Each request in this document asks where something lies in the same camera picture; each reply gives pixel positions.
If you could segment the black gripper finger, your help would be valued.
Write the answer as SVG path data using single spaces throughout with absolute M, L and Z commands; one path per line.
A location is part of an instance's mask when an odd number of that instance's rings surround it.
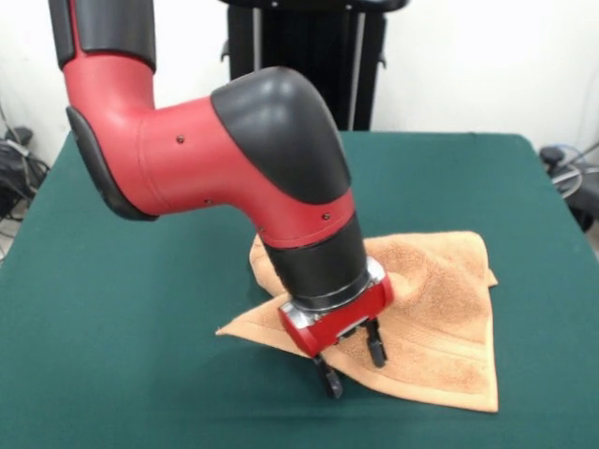
M 364 323 L 367 331 L 367 346 L 373 364 L 377 368 L 382 368 L 387 362 L 387 354 L 379 332 L 379 322 L 377 319 L 367 320 Z
M 321 354 L 313 358 L 319 379 L 329 398 L 340 398 L 343 394 L 343 385 L 336 372 Z

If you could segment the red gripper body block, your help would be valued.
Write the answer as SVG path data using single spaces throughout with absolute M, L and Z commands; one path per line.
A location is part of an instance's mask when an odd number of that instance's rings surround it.
M 308 311 L 292 301 L 278 309 L 280 321 L 291 340 L 310 358 L 337 344 L 367 320 L 377 319 L 393 300 L 390 279 L 373 257 L 366 258 L 365 289 L 341 307 L 327 311 Z

